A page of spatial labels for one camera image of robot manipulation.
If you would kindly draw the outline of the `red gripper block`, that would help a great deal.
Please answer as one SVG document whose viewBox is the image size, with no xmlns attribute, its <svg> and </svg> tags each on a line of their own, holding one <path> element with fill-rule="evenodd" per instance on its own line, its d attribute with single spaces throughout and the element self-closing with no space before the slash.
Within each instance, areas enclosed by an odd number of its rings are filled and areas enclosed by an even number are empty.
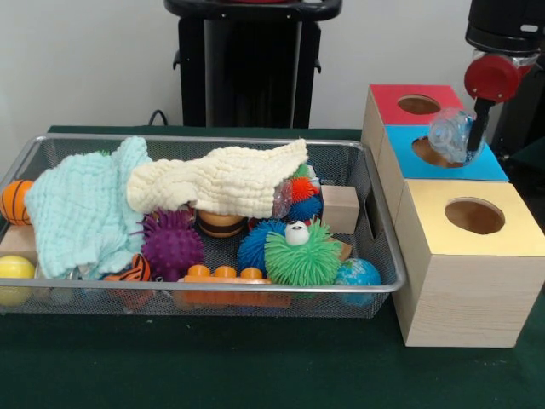
<svg viewBox="0 0 545 409">
<path fill-rule="evenodd" d="M 471 62 L 464 75 L 464 86 L 477 100 L 467 150 L 479 149 L 488 124 L 491 101 L 504 102 L 513 98 L 521 80 L 520 69 L 505 56 L 486 54 Z"/>
</svg>

